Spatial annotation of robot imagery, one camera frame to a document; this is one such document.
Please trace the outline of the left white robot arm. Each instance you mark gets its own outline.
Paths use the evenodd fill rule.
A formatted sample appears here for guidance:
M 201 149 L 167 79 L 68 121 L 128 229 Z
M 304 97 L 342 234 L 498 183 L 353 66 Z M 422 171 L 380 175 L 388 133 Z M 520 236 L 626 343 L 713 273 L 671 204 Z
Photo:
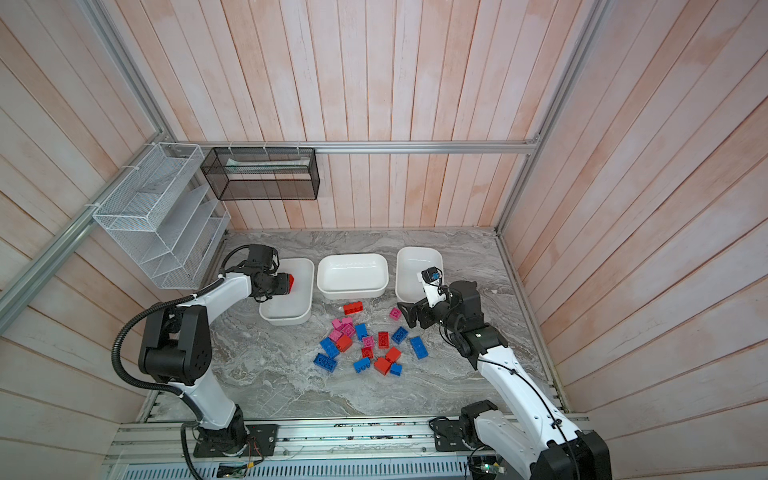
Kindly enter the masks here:
M 278 251 L 247 244 L 227 254 L 214 282 L 182 298 L 159 302 L 129 320 L 117 334 L 111 363 L 125 383 L 169 393 L 194 414 L 199 438 L 225 456 L 242 454 L 249 432 L 242 409 L 223 392 L 211 371 L 210 325 L 236 303 L 265 303 L 290 293 L 293 277 L 279 271 Z M 128 333 L 145 324 L 137 365 L 152 378 L 141 380 L 122 363 Z

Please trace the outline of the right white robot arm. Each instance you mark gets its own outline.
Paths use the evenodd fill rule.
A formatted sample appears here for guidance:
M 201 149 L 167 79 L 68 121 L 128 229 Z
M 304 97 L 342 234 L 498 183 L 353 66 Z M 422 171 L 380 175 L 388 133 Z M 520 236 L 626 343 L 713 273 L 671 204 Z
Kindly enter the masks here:
M 462 409 L 463 441 L 492 450 L 523 479 L 611 479 L 607 443 L 563 414 L 519 363 L 509 342 L 487 323 L 474 281 L 425 283 L 425 297 L 397 304 L 410 327 L 441 328 L 448 345 L 498 392 L 516 419 L 490 401 Z

